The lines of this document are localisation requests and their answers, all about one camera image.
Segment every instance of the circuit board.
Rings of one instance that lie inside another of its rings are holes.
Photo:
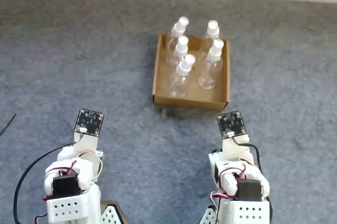
[[[75,132],[80,132],[80,128],[86,128],[86,132],[84,134],[99,136],[103,119],[103,113],[82,108],[78,113]]]
[[[240,111],[218,115],[217,123],[223,139],[246,134]]]

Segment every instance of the red wire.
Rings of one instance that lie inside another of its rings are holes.
[[[71,165],[70,167],[56,167],[56,168],[50,169],[49,171],[46,172],[46,174],[49,173],[49,172],[51,172],[51,171],[53,171],[53,170],[67,170],[67,171],[65,172],[65,174],[66,174],[66,175],[69,175],[69,173],[73,170],[73,166],[74,166],[74,164],[75,164],[76,162],[77,162],[76,160],[73,161],[73,162],[72,162],[72,165]]]

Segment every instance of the white wire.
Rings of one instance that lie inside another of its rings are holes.
[[[99,171],[98,171],[98,173],[97,173],[97,176],[94,177],[93,180],[92,180],[92,181],[95,181],[95,180],[100,176],[100,174],[101,174],[101,172],[102,172],[102,170],[103,170],[103,162],[102,162],[101,158],[100,158],[95,152],[92,152],[92,151],[84,151],[84,152],[81,152],[81,153],[79,153],[79,154],[77,155],[77,157],[81,157],[82,155],[87,154],[87,153],[90,153],[90,154],[94,155],[94,156],[100,161],[100,167],[101,167],[101,168],[99,169]]]
[[[216,210],[218,211],[217,204],[215,203],[215,201],[214,201],[214,199],[213,199],[213,194],[216,194],[216,193],[217,193],[216,191],[211,192],[211,194],[210,194],[210,200],[211,200],[212,203],[215,205],[215,208],[216,208]]]

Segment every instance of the clear plastic bottle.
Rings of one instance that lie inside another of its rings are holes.
[[[177,99],[184,99],[188,92],[187,77],[190,73],[193,64],[195,63],[195,57],[191,54],[186,55],[183,60],[177,65],[175,74],[172,76],[170,85],[170,96]]]
[[[210,20],[207,25],[207,32],[201,41],[197,63],[201,64],[206,60],[206,56],[213,45],[213,40],[218,39],[220,34],[217,21]]]
[[[206,60],[202,63],[201,75],[198,78],[198,84],[205,89],[214,88],[219,72],[223,66],[221,57],[224,43],[220,39],[215,39],[210,48]]]
[[[178,22],[174,24],[171,32],[166,36],[166,56],[171,57],[174,53],[175,46],[178,43],[179,37],[184,35],[189,19],[187,17],[180,17]]]
[[[189,39],[186,36],[178,38],[174,53],[166,58],[169,65],[176,67],[179,62],[187,55]]]

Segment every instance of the gray carpet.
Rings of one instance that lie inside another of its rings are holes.
[[[106,114],[103,199],[131,223],[197,223],[210,204],[215,111],[152,104],[157,36],[181,15],[232,41],[232,95],[271,183],[274,223],[335,223],[337,5],[270,0],[0,0],[0,220],[28,163],[69,142],[80,107]],[[45,213],[41,161],[19,197]]]

